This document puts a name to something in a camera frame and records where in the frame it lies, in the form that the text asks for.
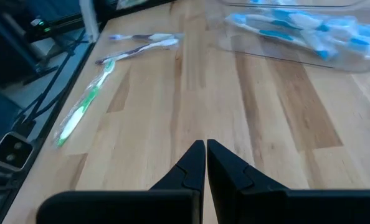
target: green toothbrush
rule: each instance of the green toothbrush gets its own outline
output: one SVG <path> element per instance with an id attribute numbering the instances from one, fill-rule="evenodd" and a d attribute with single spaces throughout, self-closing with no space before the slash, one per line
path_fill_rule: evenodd
<path id="1" fill-rule="evenodd" d="M 92 87 L 90 93 L 81 101 L 81 104 L 78 107 L 78 109 L 71 115 L 70 119 L 66 122 L 66 125 L 64 126 L 57 140 L 58 147 L 63 146 L 67 138 L 70 136 L 75 127 L 78 125 L 81 118 L 83 117 L 88 107 L 90 106 L 91 102 L 98 95 L 103 82 L 106 80 L 106 77 L 109 74 L 111 74 L 114 68 L 115 62 L 113 60 L 110 60 L 108 63 L 106 63 L 105 68 L 103 69 L 103 75 L 99 79 L 98 83 L 94 87 Z"/>

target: floor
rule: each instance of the floor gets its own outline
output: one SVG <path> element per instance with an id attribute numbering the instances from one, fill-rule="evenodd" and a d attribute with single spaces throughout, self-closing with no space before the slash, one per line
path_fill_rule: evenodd
<path id="1" fill-rule="evenodd" d="M 67 33 L 66 35 L 76 39 L 81 34 L 82 30 L 83 29 L 73 30 Z M 41 107 L 39 110 L 41 110 L 45 105 L 48 105 L 48 103 L 52 99 L 54 99 L 54 97 L 58 95 L 60 91 L 66 86 L 66 84 L 70 80 L 70 77 L 73 75 L 73 72 L 76 69 L 77 65 L 80 63 L 81 59 L 83 59 L 83 56 L 87 50 L 87 47 L 88 47 L 88 44 L 80 44 L 77 46 L 77 48 L 74 50 L 75 55 L 72 56 L 69 59 L 69 61 L 66 63 L 58 79 L 56 80 L 51 90 L 49 91 L 48 95 L 46 96 L 45 100 L 41 104 Z M 64 52 L 52 58 L 48 66 L 54 67 L 56 65 L 61 65 L 66 56 L 67 56 L 67 53 Z M 27 107 L 27 105 L 32 103 L 45 90 L 45 88 L 51 81 L 52 77 L 55 75 L 55 73 L 56 71 L 28 85 L 22 85 L 21 83 L 18 83 L 18 84 L 9 86 L 8 88 L 4 89 L 2 93 L 5 94 L 8 98 L 13 100 L 14 102 L 16 102 L 22 108 L 25 108 Z M 31 112 L 33 107 L 31 107 L 28 111 L 26 111 L 25 114 L 28 115 Z M 34 126 L 34 129 L 32 130 L 29 137 L 27 138 L 29 141 L 32 141 L 38 137 L 39 133 L 41 132 L 41 129 L 45 125 L 45 122 L 47 121 L 53 109 L 54 109 L 54 106 L 51 107 L 48 111 L 46 111 L 44 114 L 36 118 L 36 125 Z"/>

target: toothbrush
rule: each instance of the toothbrush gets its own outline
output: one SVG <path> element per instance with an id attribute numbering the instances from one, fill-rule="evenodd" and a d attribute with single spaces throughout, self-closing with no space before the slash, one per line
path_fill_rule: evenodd
<path id="1" fill-rule="evenodd" d="M 146 44 L 144 46 L 137 47 L 133 50 L 129 50 L 129 51 L 126 51 L 126 52 L 122 52 L 122 53 L 118 53 L 118 54 L 115 54 L 115 55 L 107 56 L 105 58 L 101 58 L 100 60 L 96 61 L 96 64 L 101 65 L 101 64 L 109 62 L 110 60 L 113 60 L 113 61 L 121 60 L 121 59 L 124 59 L 124 58 L 132 57 L 134 55 L 140 54 L 141 52 L 143 52 L 145 50 L 148 50 L 148 49 L 152 49 L 152 48 L 155 48 L 155 47 L 169 47 L 169 46 L 172 46 L 172 45 L 176 45 L 178 43 L 179 43 L 179 39 L 167 39 L 167 40 L 162 40 L 162 41 L 159 41 L 159 42 Z"/>
<path id="2" fill-rule="evenodd" d="M 71 133 L 73 132 L 73 130 L 78 125 L 81 118 L 87 111 L 88 107 L 92 103 L 93 99 L 98 95 L 103 82 L 106 80 L 106 77 L 109 76 L 109 74 L 111 74 L 114 68 L 115 68 L 115 62 L 113 60 L 109 60 L 106 63 L 105 68 L 103 68 L 102 77 L 100 77 L 97 84 L 94 87 L 92 87 L 90 93 L 81 101 L 78 109 L 75 110 L 75 112 L 71 115 L 70 119 L 66 122 L 66 125 L 64 126 L 57 140 L 58 147 L 63 146 L 67 138 L 71 135 Z"/>
<path id="3" fill-rule="evenodd" d="M 250 27 L 246 24 L 246 16 L 241 14 L 231 14 L 225 19 L 226 22 L 235 25 L 237 27 L 240 27 L 242 29 L 245 29 L 247 31 L 253 32 L 258 35 L 262 35 L 265 37 L 273 37 L 279 40 L 282 40 L 284 42 L 288 42 L 291 44 L 298 45 L 300 47 L 304 47 L 307 49 L 311 49 L 303 40 L 301 40 L 298 37 L 294 37 L 292 35 L 285 34 L 283 32 L 275 31 L 275 30 L 262 30 L 257 29 L 254 27 Z"/>
<path id="4" fill-rule="evenodd" d="M 142 40 L 142 41 L 162 41 L 166 39 L 180 39 L 182 34 L 136 34 L 136 35 L 123 35 L 113 34 L 109 36 L 110 40 Z"/>

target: wooden tabletop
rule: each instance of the wooden tabletop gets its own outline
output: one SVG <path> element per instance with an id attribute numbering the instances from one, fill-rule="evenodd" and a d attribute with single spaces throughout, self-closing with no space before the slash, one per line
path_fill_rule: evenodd
<path id="1" fill-rule="evenodd" d="M 197 139 L 213 138 L 294 189 L 370 189 L 370 73 L 353 74 L 214 47 L 203 0 L 112 19 L 4 220 L 34 223 L 66 190 L 146 190 Z M 131 47 L 110 34 L 183 32 L 178 49 L 116 63 L 65 145 L 54 133 L 91 80 L 96 59 Z M 204 223 L 216 223 L 208 181 Z"/>

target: wooden table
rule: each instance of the wooden table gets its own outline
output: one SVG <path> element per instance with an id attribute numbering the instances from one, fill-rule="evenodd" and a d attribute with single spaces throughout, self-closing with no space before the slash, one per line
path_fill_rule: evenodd
<path id="1" fill-rule="evenodd" d="M 177 50 L 116 63 L 61 149 L 62 119 L 101 70 L 129 47 L 114 33 L 183 32 Z M 202 0 L 178 0 L 111 20 L 85 64 L 4 223 L 34 223 L 65 190 L 144 190 L 196 139 L 214 138 L 295 189 L 370 189 L 370 73 L 352 74 L 215 48 Z M 216 223 L 206 181 L 204 223 Z"/>

